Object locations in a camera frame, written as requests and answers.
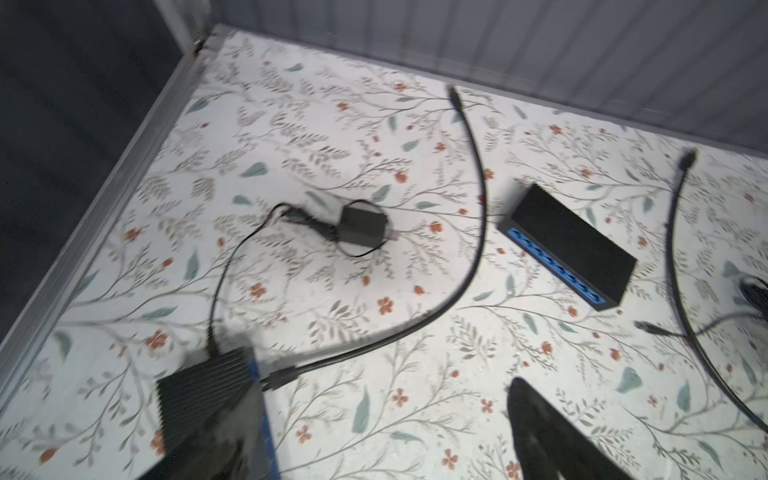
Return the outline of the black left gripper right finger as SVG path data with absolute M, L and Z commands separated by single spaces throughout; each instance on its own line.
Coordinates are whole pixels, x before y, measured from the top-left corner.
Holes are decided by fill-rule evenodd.
M 511 381 L 507 412 L 525 479 L 631 478 L 521 377 Z

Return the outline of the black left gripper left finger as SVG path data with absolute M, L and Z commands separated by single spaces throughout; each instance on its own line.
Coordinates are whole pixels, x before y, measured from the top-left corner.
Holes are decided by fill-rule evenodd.
M 262 479 L 263 413 L 263 395 L 257 386 L 252 386 L 142 477 Z

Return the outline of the black network switch blue ports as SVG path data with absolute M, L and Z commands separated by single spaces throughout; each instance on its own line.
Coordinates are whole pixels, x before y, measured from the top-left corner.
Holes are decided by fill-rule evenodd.
M 157 382 L 159 414 L 165 455 L 257 384 L 258 367 L 253 351 L 240 347 Z M 265 402 L 262 418 L 264 477 L 278 479 L 279 467 L 272 442 Z

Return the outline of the black ribbed network switch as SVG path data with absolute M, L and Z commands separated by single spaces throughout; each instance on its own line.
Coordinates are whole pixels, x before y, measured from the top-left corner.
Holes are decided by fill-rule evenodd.
M 525 187 L 497 229 L 594 310 L 621 303 L 636 258 L 540 186 Z

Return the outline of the black power adapter with cable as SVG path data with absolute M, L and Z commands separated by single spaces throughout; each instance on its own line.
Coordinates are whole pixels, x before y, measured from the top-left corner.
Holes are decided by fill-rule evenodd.
M 322 221 L 296 205 L 285 202 L 278 203 L 267 213 L 260 225 L 231 249 L 229 257 L 223 265 L 221 276 L 212 295 L 208 320 L 206 322 L 204 351 L 210 358 L 220 354 L 215 334 L 215 316 L 221 290 L 228 276 L 229 268 L 236 259 L 238 250 L 259 234 L 277 213 L 280 213 L 279 217 L 281 219 L 285 219 L 289 223 L 305 226 L 320 235 L 324 240 L 335 245 L 348 243 L 365 248 L 365 251 L 360 254 L 351 254 L 343 248 L 339 248 L 344 255 L 350 258 L 360 258 L 372 254 L 382 248 L 389 240 L 390 221 L 388 216 L 377 205 L 367 200 L 355 200 L 344 205 L 340 218 L 336 223 Z

